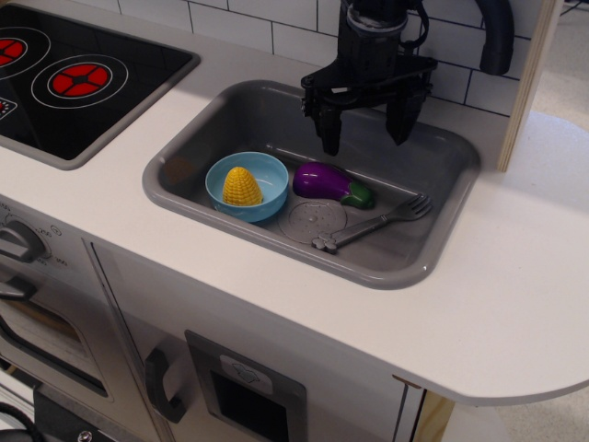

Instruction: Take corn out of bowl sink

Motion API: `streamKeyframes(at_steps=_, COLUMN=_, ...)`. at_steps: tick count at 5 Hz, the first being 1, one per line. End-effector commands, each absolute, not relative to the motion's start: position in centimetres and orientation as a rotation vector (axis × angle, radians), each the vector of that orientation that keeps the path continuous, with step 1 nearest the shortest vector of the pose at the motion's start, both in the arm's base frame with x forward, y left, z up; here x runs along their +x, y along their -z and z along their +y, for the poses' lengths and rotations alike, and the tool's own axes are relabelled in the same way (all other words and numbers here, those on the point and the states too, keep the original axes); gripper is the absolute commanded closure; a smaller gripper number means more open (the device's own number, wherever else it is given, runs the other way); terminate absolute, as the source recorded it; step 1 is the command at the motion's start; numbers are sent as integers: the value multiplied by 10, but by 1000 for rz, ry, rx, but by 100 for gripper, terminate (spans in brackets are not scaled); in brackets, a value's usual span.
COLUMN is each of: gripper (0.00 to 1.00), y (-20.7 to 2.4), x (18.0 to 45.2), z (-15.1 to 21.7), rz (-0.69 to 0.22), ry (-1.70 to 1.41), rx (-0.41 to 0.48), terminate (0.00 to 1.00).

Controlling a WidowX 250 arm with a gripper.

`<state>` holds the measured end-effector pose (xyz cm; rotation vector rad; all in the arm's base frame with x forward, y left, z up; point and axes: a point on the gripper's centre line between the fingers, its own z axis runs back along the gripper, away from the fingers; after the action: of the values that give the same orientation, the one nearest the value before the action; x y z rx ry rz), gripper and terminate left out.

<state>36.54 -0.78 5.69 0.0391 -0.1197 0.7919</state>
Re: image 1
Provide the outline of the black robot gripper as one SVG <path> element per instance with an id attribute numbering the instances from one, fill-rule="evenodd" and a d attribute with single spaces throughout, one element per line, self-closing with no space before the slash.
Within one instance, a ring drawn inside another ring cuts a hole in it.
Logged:
<path id="1" fill-rule="evenodd" d="M 303 77 L 302 111 L 313 115 L 323 150 L 340 150 L 341 111 L 387 105 L 387 132 L 406 142 L 429 95 L 437 62 L 414 51 L 428 37 L 421 1 L 340 2 L 337 54 Z"/>

